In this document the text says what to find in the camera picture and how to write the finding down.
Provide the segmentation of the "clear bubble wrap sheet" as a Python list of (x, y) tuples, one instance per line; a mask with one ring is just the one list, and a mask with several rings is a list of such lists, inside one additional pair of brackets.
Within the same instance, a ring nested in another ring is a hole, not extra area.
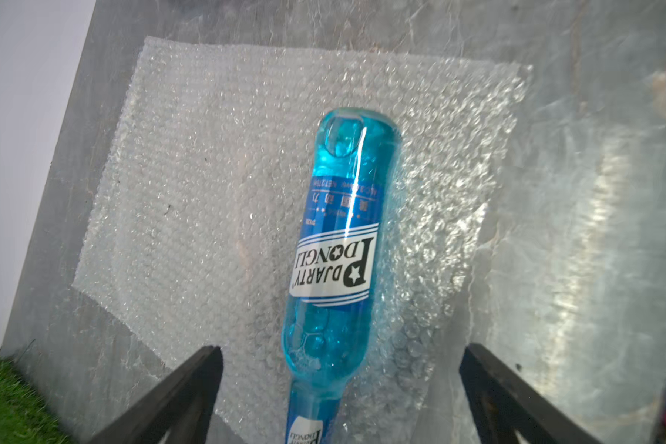
[(73, 285), (169, 368), (218, 345), (216, 413), (284, 440), (286, 285), (318, 123), (365, 107), (403, 133), (386, 195), (373, 335), (335, 443), (407, 443), (477, 249), (528, 70), (516, 63), (149, 37)]

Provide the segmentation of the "green artificial grass mat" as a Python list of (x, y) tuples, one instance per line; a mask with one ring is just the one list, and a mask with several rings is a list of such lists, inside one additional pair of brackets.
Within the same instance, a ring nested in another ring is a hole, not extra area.
[(0, 357), (0, 443), (72, 443), (44, 398)]

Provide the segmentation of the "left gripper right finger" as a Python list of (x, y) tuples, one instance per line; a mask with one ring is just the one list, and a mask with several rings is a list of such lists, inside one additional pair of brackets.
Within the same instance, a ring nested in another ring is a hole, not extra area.
[(482, 443), (596, 443), (486, 347), (469, 344), (459, 368)]

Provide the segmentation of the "blue glass bottle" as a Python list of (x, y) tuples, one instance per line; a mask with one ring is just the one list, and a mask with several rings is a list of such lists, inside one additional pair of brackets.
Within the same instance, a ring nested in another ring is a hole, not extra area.
[(320, 121), (281, 345), (292, 375), (287, 443), (329, 443), (366, 356), (386, 190), (401, 149), (388, 117), (337, 108)]

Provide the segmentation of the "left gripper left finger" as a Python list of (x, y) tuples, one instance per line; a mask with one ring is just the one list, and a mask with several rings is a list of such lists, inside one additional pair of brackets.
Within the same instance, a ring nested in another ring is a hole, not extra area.
[(221, 349), (201, 348), (91, 442), (206, 442), (223, 370)]

